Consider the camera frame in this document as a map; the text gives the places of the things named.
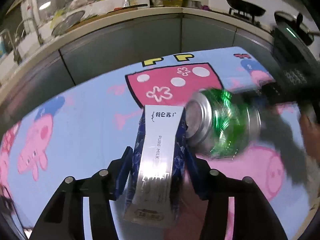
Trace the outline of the crushed green soda can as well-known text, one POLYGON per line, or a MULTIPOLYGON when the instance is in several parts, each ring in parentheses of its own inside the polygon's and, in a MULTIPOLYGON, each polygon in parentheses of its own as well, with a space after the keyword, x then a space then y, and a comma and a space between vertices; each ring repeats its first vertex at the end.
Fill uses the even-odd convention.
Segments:
POLYGON ((260 135, 257 108, 239 94, 208 88, 195 92, 185 105, 186 140, 195 153, 210 159, 233 159, 260 135))

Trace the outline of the chrome kitchen faucet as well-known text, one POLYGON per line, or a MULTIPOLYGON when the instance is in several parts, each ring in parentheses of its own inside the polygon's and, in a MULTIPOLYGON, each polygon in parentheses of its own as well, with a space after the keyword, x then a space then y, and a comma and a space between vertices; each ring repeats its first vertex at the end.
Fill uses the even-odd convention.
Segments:
POLYGON ((26 25, 28 22, 31 22, 32 25, 33 25, 33 31, 35 31, 35 33, 36 33, 39 45, 40 46, 44 45, 44 40, 43 40, 42 35, 41 35, 41 33, 40 33, 39 29, 38 29, 38 26, 37 26, 37 23, 35 21, 35 18, 33 18, 33 17, 28 17, 28 18, 22 20, 18 24, 18 27, 17 27, 17 29, 15 31, 15 39, 18 39, 18 31, 20 29, 20 26, 23 26, 24 31, 25 31, 25 34, 24 35, 22 34, 22 37, 26 37, 27 34, 32 32, 31 27, 27 27, 27 25, 26 25))

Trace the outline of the black wok with lid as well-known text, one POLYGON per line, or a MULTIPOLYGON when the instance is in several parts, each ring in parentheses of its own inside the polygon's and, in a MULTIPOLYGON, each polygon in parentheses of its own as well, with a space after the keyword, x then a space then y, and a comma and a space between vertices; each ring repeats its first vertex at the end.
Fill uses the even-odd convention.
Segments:
POLYGON ((319 31, 311 31, 303 23, 303 15, 301 13, 299 13, 297 16, 293 16, 284 11, 275 11, 274 19, 276 20, 277 25, 286 23, 307 46, 314 42, 314 36, 319 36, 319 31))

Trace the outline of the gas stove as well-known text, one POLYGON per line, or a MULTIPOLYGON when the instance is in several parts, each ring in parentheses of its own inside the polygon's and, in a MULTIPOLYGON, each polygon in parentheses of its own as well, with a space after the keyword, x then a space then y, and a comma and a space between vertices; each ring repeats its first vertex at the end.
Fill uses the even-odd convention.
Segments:
POLYGON ((268 33, 272 32, 271 27, 268 27, 267 25, 263 25, 262 23, 257 21, 254 16, 252 16, 250 14, 235 10, 234 8, 229 8, 228 14, 234 18, 237 18, 237 19, 245 21, 251 25, 254 25, 257 28, 263 29, 264 31, 266 31, 268 33))

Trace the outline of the Peppa Pig blue tablecloth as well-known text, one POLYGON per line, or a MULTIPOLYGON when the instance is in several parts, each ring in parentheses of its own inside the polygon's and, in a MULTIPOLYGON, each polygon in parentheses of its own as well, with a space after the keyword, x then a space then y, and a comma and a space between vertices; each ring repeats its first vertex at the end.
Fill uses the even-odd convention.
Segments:
MULTIPOLYGON (((241 47, 195 51, 114 70, 34 109, 2 139, 1 183, 14 221, 32 228, 61 181, 93 175, 136 140, 142 106, 187 103, 207 87, 234 90, 270 80, 266 64, 241 47)), ((260 138, 231 160, 209 160, 226 176, 252 177, 289 239, 310 209, 298 107, 261 111, 260 138)))

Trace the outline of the black frying pan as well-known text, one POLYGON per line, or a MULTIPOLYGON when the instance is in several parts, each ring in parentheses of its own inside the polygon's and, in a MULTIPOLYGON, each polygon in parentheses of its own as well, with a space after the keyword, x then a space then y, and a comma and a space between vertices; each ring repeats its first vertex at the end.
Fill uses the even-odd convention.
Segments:
POLYGON ((232 13, 233 10, 237 10, 238 13, 243 12, 244 14, 249 14, 252 18, 261 17, 264 15, 266 10, 256 4, 250 3, 244 0, 226 0, 230 6, 229 14, 232 13))

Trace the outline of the glass pot lid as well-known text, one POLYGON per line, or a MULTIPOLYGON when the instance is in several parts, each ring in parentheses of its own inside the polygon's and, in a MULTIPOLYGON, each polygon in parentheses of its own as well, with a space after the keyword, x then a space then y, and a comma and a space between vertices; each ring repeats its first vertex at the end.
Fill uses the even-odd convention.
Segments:
POLYGON ((55 26, 55 28, 52 31, 52 36, 57 37, 65 34, 69 28, 80 23, 84 14, 85 14, 85 11, 80 10, 67 16, 63 21, 61 21, 59 24, 55 26))

